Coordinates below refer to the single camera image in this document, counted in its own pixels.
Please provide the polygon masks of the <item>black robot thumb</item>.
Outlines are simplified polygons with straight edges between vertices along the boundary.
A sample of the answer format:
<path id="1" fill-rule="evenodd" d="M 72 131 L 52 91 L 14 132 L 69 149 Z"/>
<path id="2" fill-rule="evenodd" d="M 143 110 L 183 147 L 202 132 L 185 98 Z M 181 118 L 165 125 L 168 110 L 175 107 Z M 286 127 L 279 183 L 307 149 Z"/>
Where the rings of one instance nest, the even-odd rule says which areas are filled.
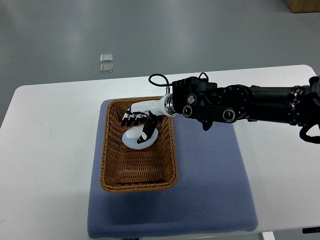
<path id="1" fill-rule="evenodd" d="M 149 113 L 148 119 L 145 121 L 140 137 L 137 139 L 139 145 L 152 145 L 157 139 L 156 127 L 158 117 L 153 113 Z"/>

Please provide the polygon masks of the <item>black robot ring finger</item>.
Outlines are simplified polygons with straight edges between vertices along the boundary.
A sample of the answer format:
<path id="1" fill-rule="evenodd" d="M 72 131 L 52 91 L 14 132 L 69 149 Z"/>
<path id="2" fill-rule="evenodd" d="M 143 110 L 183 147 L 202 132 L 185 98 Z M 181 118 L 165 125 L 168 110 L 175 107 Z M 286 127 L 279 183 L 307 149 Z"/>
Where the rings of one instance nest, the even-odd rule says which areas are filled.
<path id="1" fill-rule="evenodd" d="M 127 114 L 127 122 L 126 125 L 127 126 L 131 126 L 131 125 L 135 125 L 135 121 L 136 121 L 136 114 L 131 113 L 131 114 Z"/>

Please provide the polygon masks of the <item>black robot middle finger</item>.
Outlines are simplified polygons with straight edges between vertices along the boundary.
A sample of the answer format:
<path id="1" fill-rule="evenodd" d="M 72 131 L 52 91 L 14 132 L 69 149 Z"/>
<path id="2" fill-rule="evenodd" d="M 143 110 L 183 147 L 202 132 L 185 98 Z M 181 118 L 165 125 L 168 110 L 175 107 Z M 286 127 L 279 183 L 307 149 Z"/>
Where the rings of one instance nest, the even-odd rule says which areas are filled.
<path id="1" fill-rule="evenodd" d="M 138 125 L 141 121 L 141 118 L 142 118 L 142 114 L 141 113 L 137 113 L 135 115 L 135 118 L 134 118 L 134 121 L 133 121 L 133 124 L 134 125 Z"/>

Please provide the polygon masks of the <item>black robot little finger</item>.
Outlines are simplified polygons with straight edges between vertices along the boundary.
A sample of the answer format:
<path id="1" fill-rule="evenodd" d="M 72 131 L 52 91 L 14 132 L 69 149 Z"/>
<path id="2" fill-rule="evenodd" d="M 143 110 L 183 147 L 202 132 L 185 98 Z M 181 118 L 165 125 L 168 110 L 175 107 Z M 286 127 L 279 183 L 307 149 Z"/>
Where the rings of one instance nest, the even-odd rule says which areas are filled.
<path id="1" fill-rule="evenodd" d="M 129 113 L 125 113 L 123 115 L 123 118 L 122 118 L 122 121 L 121 121 L 121 125 L 125 126 L 128 123 L 130 118 L 131 118 L 131 115 Z"/>

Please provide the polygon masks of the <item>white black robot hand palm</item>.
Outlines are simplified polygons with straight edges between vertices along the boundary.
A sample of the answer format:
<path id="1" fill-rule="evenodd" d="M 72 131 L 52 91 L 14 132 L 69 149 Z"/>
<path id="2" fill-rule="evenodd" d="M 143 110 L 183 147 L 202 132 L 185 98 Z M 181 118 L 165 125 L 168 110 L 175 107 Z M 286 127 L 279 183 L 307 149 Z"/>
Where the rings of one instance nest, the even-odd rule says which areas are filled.
<path id="1" fill-rule="evenodd" d="M 146 100 L 134 103 L 129 108 L 132 114 L 149 114 L 155 116 L 173 116 L 173 97 L 163 96 L 159 100 Z"/>

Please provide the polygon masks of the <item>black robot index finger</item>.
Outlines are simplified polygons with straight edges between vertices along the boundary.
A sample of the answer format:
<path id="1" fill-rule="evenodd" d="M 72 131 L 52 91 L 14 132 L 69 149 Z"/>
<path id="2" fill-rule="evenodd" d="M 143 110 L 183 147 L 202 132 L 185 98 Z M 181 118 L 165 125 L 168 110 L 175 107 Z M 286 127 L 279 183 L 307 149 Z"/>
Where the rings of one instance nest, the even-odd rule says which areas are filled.
<path id="1" fill-rule="evenodd" d="M 141 124 L 145 123 L 149 116 L 150 116 L 150 114 L 148 112 L 141 113 L 139 122 Z"/>

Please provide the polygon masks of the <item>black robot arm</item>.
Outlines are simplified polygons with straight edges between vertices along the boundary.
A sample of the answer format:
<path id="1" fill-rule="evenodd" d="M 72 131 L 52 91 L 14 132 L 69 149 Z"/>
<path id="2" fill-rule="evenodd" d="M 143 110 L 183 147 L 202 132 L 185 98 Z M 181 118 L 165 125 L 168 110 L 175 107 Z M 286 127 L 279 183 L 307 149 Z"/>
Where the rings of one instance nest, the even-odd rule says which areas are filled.
<path id="1" fill-rule="evenodd" d="M 167 93 L 159 100 L 140 101 L 124 113 L 122 126 L 137 126 L 143 130 L 137 143 L 153 135 L 159 116 L 183 115 L 202 124 L 204 131 L 214 122 L 234 123 L 264 121 L 286 123 L 301 127 L 299 137 L 308 143 L 319 144 L 319 136 L 307 133 L 320 124 L 320 78 L 313 76 L 308 85 L 293 87 L 250 87 L 235 84 L 218 87 L 202 72 L 198 77 L 166 82 Z"/>

